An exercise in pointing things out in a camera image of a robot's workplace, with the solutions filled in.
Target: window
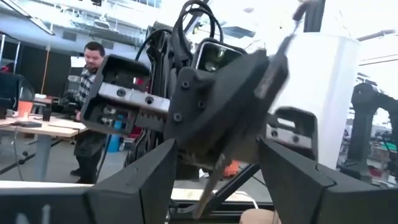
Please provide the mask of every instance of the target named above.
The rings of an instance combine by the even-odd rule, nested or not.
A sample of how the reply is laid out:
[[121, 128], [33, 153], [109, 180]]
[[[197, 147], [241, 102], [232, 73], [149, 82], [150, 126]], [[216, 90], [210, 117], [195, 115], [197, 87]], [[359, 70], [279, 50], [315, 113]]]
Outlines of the window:
[[158, 9], [162, 7], [162, 0], [133, 0], [133, 1], [145, 4], [147, 6], [155, 7]]

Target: screw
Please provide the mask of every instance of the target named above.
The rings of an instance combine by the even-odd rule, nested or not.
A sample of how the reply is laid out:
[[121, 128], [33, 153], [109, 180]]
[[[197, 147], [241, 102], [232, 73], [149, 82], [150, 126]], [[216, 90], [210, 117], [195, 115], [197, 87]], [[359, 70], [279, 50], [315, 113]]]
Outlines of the screw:
[[298, 143], [299, 142], [299, 137], [298, 136], [293, 136], [293, 142]]
[[278, 137], [278, 132], [275, 131], [275, 130], [272, 130], [271, 131], [271, 136], [274, 137], [274, 138]]
[[122, 88], [118, 89], [116, 92], [117, 96], [124, 97], [126, 96], [126, 91]]
[[154, 99], [153, 99], [153, 97], [151, 97], [151, 96], [147, 96], [147, 98], [145, 98], [145, 102], [146, 102], [148, 105], [151, 105], [151, 104], [154, 102]]
[[198, 107], [199, 107], [199, 109], [205, 109], [206, 108], [206, 103], [204, 101], [200, 100], [198, 102]]
[[181, 83], [181, 87], [182, 87], [184, 90], [189, 89], [189, 82], [187, 82], [187, 81], [182, 82], [182, 83]]
[[175, 122], [181, 122], [182, 121], [182, 115], [180, 114], [180, 113], [175, 113], [174, 115], [173, 115], [173, 119], [174, 119], [174, 121]]

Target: white cylinder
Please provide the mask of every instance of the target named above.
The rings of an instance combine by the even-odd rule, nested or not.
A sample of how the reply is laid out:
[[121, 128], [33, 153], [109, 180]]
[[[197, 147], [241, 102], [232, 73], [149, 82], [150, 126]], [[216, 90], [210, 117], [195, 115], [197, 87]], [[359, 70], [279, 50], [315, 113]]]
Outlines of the white cylinder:
[[292, 106], [318, 119], [318, 161], [335, 169], [359, 63], [359, 42], [321, 33], [298, 34], [287, 58], [290, 78], [272, 106]]

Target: wooden tabletop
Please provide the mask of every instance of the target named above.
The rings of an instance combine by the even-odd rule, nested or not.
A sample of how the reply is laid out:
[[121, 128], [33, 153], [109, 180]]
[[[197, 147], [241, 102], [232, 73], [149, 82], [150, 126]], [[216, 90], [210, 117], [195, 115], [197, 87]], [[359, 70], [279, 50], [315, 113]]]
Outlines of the wooden tabletop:
[[[67, 184], [50, 182], [27, 182], [0, 180], [0, 189], [5, 188], [52, 188], [52, 187], [91, 187], [91, 184]], [[174, 188], [171, 198], [173, 200], [199, 200], [203, 190], [200, 189], [178, 189]], [[237, 191], [226, 201], [230, 202], [252, 202], [252, 198], [245, 192]]]
[[[13, 126], [12, 123], [18, 121], [33, 121], [41, 123], [40, 128], [24, 128], [20, 126]], [[0, 119], [0, 130], [4, 131], [18, 131], [20, 133], [28, 134], [44, 134], [49, 136], [57, 136], [63, 138], [71, 138], [80, 132], [86, 131], [84, 124], [74, 121], [51, 117], [50, 121], [42, 121], [40, 116], [30, 116], [29, 118], [6, 118]]]
[[35, 97], [34, 103], [52, 104], [52, 98], [38, 98], [38, 97]]

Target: man's hand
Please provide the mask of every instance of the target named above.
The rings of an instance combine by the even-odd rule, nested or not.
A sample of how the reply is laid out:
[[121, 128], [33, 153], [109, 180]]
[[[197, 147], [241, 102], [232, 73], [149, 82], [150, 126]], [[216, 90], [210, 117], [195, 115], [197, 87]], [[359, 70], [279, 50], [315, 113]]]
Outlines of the man's hand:
[[76, 120], [80, 121], [80, 111], [75, 110], [75, 113], [76, 113]]

